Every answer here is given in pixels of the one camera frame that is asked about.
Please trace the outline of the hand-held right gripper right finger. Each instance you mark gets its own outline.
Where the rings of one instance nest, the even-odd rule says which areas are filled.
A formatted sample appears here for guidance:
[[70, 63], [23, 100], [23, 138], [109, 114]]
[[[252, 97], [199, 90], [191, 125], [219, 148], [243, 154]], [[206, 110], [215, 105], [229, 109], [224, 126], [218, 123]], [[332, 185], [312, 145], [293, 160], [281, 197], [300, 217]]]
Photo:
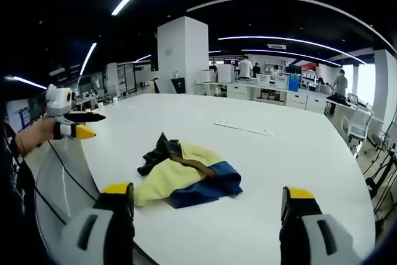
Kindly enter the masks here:
[[285, 186], [282, 192], [281, 264], [360, 264], [353, 237], [330, 214], [322, 213], [312, 193]]

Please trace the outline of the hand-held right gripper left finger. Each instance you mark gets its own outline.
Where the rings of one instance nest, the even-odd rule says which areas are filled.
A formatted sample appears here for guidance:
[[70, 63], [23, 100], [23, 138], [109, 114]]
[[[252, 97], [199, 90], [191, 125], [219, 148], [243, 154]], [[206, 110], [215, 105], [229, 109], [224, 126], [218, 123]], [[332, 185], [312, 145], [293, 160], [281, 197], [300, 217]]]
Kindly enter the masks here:
[[63, 227], [62, 264], [133, 264], [134, 187], [111, 184]]

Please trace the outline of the person's left hand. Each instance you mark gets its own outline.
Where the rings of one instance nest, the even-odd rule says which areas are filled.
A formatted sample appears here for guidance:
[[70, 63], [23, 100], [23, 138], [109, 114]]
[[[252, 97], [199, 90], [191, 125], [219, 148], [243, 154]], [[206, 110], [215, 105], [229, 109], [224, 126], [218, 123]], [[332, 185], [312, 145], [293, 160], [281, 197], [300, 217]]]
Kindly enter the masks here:
[[23, 155], [27, 155], [39, 144], [48, 140], [55, 140], [55, 124], [54, 118], [40, 119], [32, 125], [19, 132], [19, 149]]

